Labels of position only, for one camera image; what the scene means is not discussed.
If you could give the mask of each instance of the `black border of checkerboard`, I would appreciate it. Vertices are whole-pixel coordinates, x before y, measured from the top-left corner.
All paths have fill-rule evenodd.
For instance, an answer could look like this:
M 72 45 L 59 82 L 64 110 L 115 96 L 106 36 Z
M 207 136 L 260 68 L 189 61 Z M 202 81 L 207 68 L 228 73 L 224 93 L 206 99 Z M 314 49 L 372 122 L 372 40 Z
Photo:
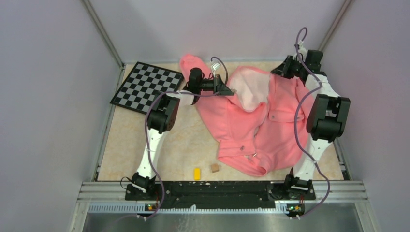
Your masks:
M 166 70 L 166 71 L 169 71 L 169 72 L 173 72 L 173 73 L 180 74 L 180 75 L 181 75 L 181 78 L 180 78 L 178 84 L 176 85 L 176 88 L 174 89 L 174 91 L 176 91 L 176 90 L 180 87 L 182 81 L 184 80 L 184 76 L 182 75 L 181 72 L 177 72 L 177 71 L 175 71 L 175 70 L 170 70 L 170 69 L 158 67 L 158 66 L 155 66 L 155 65 L 152 65 L 152 64 L 137 62 L 137 63 L 134 65 L 134 67 L 131 69 L 131 72 L 128 74 L 127 78 L 125 78 L 125 79 L 122 81 L 121 86 L 118 88 L 118 90 L 117 90 L 116 93 L 114 94 L 114 97 L 111 99 L 110 103 L 113 104 L 113 105 L 116 105 L 116 106 L 119 106 L 119 107 L 122 107 L 122 108 L 125 108 L 125 109 L 128 109 L 128 110 L 132 110 L 132 111 L 135 111 L 135 112 L 139 112 L 139 113 L 142 113 L 142 114 L 145 115 L 146 112 L 144 112 L 144 111 L 142 111 L 142 110 L 134 109 L 134 108 L 128 107 L 128 106 L 126 106 L 126 105 L 120 105 L 120 104 L 114 102 L 115 97 L 116 97 L 117 94 L 120 92 L 120 90 L 122 89 L 122 87 L 124 87 L 124 84 L 127 82 L 128 78 L 129 78 L 130 75 L 134 72 L 134 70 L 135 70 L 135 68 L 137 67 L 138 64 L 148 65 L 148 66 L 151 66 L 151 67 L 153 67 L 153 68 L 162 69 L 162 70 Z

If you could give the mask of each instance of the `pink fabric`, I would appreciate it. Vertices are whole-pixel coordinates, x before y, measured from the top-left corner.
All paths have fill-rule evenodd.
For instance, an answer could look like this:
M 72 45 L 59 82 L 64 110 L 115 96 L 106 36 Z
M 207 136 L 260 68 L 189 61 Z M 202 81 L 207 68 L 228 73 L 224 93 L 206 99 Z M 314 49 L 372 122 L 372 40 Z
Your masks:
M 186 80 L 194 67 L 205 76 L 211 73 L 200 58 L 192 55 L 185 55 L 179 65 Z M 227 86 L 236 94 L 200 98 L 196 103 L 203 122 L 220 143 L 218 160 L 254 176 L 294 166 L 302 155 L 294 138 L 294 113 L 308 92 L 302 82 L 239 66 Z M 303 146 L 308 140 L 306 120 L 312 105 L 313 99 L 306 99 L 299 112 L 297 128 Z

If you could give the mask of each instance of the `gray floor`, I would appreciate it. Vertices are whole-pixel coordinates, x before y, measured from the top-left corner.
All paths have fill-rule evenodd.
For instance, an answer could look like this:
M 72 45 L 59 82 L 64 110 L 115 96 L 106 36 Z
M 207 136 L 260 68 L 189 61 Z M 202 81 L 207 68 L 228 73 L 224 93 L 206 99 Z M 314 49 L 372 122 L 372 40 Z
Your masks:
M 324 204 L 302 220 L 289 220 L 282 214 L 159 214 L 144 222 L 124 214 L 88 214 L 84 232 L 361 232 L 352 203 Z

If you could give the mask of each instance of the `wooden cube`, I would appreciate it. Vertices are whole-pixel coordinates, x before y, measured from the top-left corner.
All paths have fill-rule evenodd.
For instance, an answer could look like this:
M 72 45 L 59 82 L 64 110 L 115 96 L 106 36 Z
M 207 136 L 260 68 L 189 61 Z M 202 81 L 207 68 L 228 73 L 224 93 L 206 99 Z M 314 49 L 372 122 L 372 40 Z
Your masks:
M 212 173 L 218 172 L 218 171 L 219 171 L 219 166 L 218 166 L 218 164 L 217 164 L 217 163 L 212 164 L 212 165 L 211 165 L 211 170 L 212 170 Z

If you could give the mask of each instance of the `black and white checkerboard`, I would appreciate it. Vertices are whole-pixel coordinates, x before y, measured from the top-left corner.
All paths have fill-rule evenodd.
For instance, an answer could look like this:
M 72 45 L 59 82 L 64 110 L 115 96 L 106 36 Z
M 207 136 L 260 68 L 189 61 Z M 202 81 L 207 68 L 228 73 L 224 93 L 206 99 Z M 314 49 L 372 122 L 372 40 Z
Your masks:
M 111 103 L 146 114 L 155 92 L 175 91 L 182 73 L 138 62 L 127 76 Z

